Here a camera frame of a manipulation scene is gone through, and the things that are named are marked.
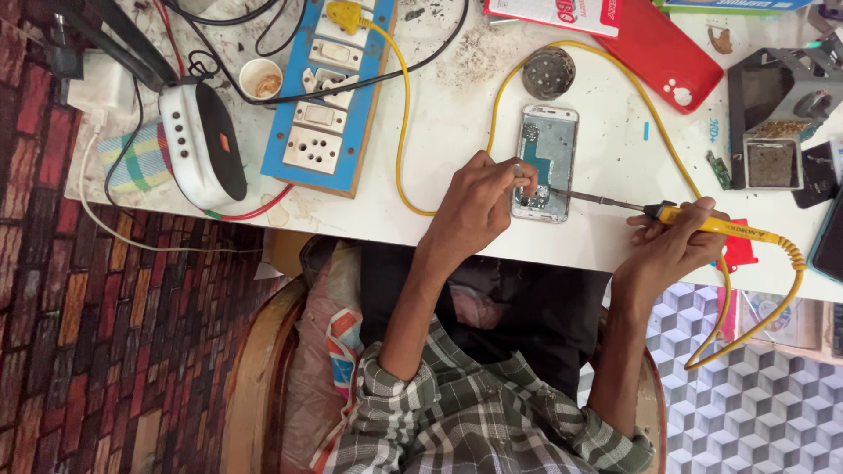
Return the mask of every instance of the yellow plug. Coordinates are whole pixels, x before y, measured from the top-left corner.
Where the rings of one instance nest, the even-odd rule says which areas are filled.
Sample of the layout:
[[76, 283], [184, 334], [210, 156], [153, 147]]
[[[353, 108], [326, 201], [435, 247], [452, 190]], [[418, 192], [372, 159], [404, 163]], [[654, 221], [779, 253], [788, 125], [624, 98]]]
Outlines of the yellow plug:
[[340, 25], [349, 35], [357, 33], [357, 26], [360, 24], [360, 3], [356, 2], [331, 2], [328, 3], [328, 18], [330, 21]]

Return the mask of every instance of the hand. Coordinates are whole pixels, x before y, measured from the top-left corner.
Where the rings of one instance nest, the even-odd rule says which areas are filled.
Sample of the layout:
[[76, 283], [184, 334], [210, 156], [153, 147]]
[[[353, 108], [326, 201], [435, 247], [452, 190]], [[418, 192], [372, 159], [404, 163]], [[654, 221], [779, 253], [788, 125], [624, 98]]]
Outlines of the hand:
[[[515, 164], [523, 177], [516, 177]], [[524, 187], [533, 196], [536, 168], [521, 159], [495, 163], [485, 151], [477, 152], [454, 173], [442, 205], [419, 241], [417, 255], [426, 267], [447, 278], [469, 256], [483, 250], [509, 227], [512, 190]]]
[[632, 244], [640, 247], [615, 271], [612, 278], [612, 305], [615, 300], [622, 313], [649, 318], [652, 303], [668, 286], [696, 268], [720, 258], [726, 235], [701, 232], [709, 216], [728, 221], [729, 216], [714, 210], [714, 199], [701, 197], [684, 202], [684, 211], [676, 224], [667, 226], [645, 215], [628, 218], [632, 226], [643, 225], [632, 235]]

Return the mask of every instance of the soldering iron handle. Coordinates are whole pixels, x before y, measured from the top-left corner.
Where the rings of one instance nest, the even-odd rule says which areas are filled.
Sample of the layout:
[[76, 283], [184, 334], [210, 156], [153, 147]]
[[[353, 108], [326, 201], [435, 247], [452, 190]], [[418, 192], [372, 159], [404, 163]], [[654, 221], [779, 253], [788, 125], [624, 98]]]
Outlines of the soldering iron handle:
[[[658, 216], [658, 220], [665, 224], [673, 224], [676, 218], [682, 213], [682, 209], [678, 207], [667, 206]], [[718, 234], [731, 235], [732, 237], [739, 237], [741, 239], [758, 240], [759, 242], [768, 242], [775, 244], [779, 241], [779, 236], [766, 230], [760, 230], [747, 225], [735, 224], [724, 221], [718, 218], [708, 218], [702, 224], [700, 230], [706, 232], [716, 232]]]

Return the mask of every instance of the yellow coiled cable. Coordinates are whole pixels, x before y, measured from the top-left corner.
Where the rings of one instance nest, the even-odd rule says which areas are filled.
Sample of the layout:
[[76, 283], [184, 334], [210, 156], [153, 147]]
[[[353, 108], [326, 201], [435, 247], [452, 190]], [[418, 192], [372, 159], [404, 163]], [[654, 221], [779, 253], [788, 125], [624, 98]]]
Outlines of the yellow coiled cable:
[[[401, 124], [401, 133], [398, 142], [398, 155], [395, 159], [395, 184], [398, 188], [398, 195], [401, 198], [401, 201], [414, 213], [421, 214], [422, 216], [433, 216], [436, 215], [435, 212], [428, 212], [422, 211], [418, 207], [413, 206], [410, 201], [407, 199], [403, 186], [401, 185], [401, 156], [404, 151], [404, 136], [406, 135], [407, 129], [407, 122], [409, 119], [410, 114], [410, 74], [407, 72], [407, 66], [404, 62], [404, 57], [401, 55], [401, 52], [398, 48], [398, 45], [395, 44], [395, 41], [392, 39], [389, 34], [377, 26], [370, 20], [360, 19], [358, 23], [361, 26], [365, 26], [367, 28], [371, 28], [372, 30], [377, 31], [380, 33], [386, 40], [389, 42], [389, 45], [392, 46], [392, 50], [395, 51], [395, 55], [398, 57], [398, 62], [401, 64], [401, 71], [404, 73], [404, 90], [405, 90], [405, 100], [404, 100], [404, 121]], [[670, 137], [668, 136], [667, 130], [664, 128], [664, 124], [662, 123], [661, 117], [658, 116], [658, 112], [656, 112], [656, 107], [652, 104], [650, 97], [647, 95], [647, 91], [644, 90], [641, 83], [638, 81], [638, 78], [635, 77], [635, 74], [632, 73], [626, 66], [623, 65], [620, 61], [615, 59], [615, 57], [611, 56], [609, 53], [605, 51], [601, 51], [597, 48], [591, 47], [589, 45], [580, 43], [579, 41], [556, 41], [550, 43], [547, 46], [574, 46], [585, 51], [590, 51], [598, 56], [604, 57], [609, 60], [612, 64], [614, 64], [624, 75], [626, 75], [632, 85], [638, 91], [638, 94], [644, 99], [644, 103], [647, 104], [647, 108], [650, 110], [652, 114], [653, 120], [656, 122], [656, 127], [658, 128], [658, 133], [661, 135], [662, 139], [664, 140], [664, 144], [668, 147], [668, 151], [670, 152], [671, 158], [673, 158], [676, 167], [679, 169], [680, 174], [683, 178], [685, 178], [685, 183], [688, 184], [688, 187], [693, 191], [694, 196], [699, 199], [702, 197], [700, 190], [697, 189], [696, 184], [694, 184], [694, 180], [690, 177], [688, 170], [685, 168], [685, 165], [682, 164], [682, 160], [679, 159], [679, 154], [676, 152], [676, 148], [674, 148], [673, 143], [670, 141]], [[500, 89], [497, 91], [497, 96], [495, 97], [495, 105], [492, 109], [491, 113], [491, 128], [489, 131], [489, 143], [486, 145], [486, 151], [491, 153], [491, 146], [495, 141], [495, 125], [497, 124], [497, 107], [500, 105], [501, 97], [503, 96], [503, 90], [507, 87], [509, 81], [518, 73], [524, 64], [528, 61], [529, 57], [524, 58], [508, 75], [505, 79], [503, 79], [503, 83], [501, 84]], [[726, 261], [723, 258], [723, 255], [720, 255], [720, 268], [723, 275], [724, 286], [726, 287], [726, 295], [723, 301], [723, 307], [720, 312], [720, 315], [717, 317], [717, 322], [714, 325], [714, 329], [708, 335], [706, 340], [694, 351], [694, 354], [688, 359], [688, 362], [685, 363], [685, 370], [693, 370], [698, 369], [701, 366], [708, 364], [715, 358], [719, 358], [723, 354], [735, 349], [737, 346], [746, 343], [752, 336], [754, 336], [757, 332], [764, 329], [765, 326], [770, 324], [776, 318], [779, 317], [781, 312], [793, 301], [796, 297], [796, 293], [799, 290], [799, 286], [802, 284], [803, 279], [803, 272], [807, 268], [805, 266], [805, 259], [802, 256], [802, 253], [799, 249], [788, 239], [779, 236], [778, 245], [787, 251], [787, 254], [790, 256], [792, 261], [792, 267], [796, 270], [796, 278], [793, 280], [793, 285], [791, 286], [790, 291], [787, 293], [787, 296], [782, 300], [782, 302], [778, 305], [778, 307], [770, 313], [766, 318], [764, 318], [760, 323], [755, 325], [752, 329], [745, 332], [743, 335], [735, 339], [733, 342], [730, 342], [725, 347], [720, 349], [719, 351], [714, 352], [712, 355], [703, 358], [699, 362], [694, 363], [700, 357], [700, 354], [706, 347], [714, 340], [717, 336], [717, 333], [720, 331], [721, 327], [723, 326], [723, 322], [726, 320], [726, 314], [729, 310], [729, 305], [732, 302], [732, 279], [729, 277], [728, 268], [726, 266]]]

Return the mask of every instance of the shirt sleeve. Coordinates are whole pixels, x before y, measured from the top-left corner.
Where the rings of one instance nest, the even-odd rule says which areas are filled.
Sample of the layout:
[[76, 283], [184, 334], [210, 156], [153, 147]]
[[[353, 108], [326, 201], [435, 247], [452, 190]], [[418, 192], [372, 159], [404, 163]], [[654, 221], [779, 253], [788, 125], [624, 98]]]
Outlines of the shirt sleeve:
[[550, 393], [545, 399], [545, 410], [556, 431], [598, 471], [635, 474], [650, 466], [655, 449], [640, 428], [635, 427], [629, 439], [591, 408], [580, 409], [561, 393]]
[[378, 364], [380, 344], [363, 354], [357, 369], [357, 401], [337, 440], [325, 473], [398, 472], [416, 439], [419, 415], [440, 398], [436, 377], [423, 361], [409, 382]]

